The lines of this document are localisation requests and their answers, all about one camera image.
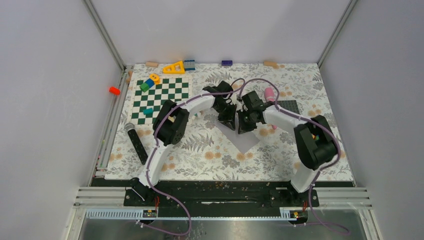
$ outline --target microphone head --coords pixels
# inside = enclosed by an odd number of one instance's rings
[[[128,122],[127,124],[125,124],[125,126],[123,126],[123,129],[128,132],[131,129],[136,129],[136,126],[131,122]]]

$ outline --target white wall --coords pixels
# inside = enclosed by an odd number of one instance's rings
[[[93,0],[126,64],[316,63],[349,0]]]
[[[0,1],[0,239],[61,237],[120,70],[81,0]]]
[[[321,68],[385,240],[424,234],[424,1],[359,1]]]

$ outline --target purple block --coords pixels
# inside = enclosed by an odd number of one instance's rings
[[[221,63],[222,66],[232,66],[233,65],[233,61],[232,60],[224,60]]]

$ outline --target green and white checkered board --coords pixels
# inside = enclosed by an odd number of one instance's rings
[[[153,85],[143,92],[140,85],[144,80],[134,80],[128,122],[134,125],[153,124],[166,100],[178,102],[192,95],[192,81],[188,76],[166,78],[160,77],[160,84]],[[153,113],[144,115],[143,110],[153,109]]]

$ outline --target red block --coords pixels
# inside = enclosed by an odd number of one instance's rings
[[[109,88],[109,92],[110,92],[110,93],[113,93],[113,94],[115,94],[115,95],[119,95],[119,94],[121,94],[121,91],[120,91],[118,88],[114,87],[114,86],[111,86],[111,87]]]

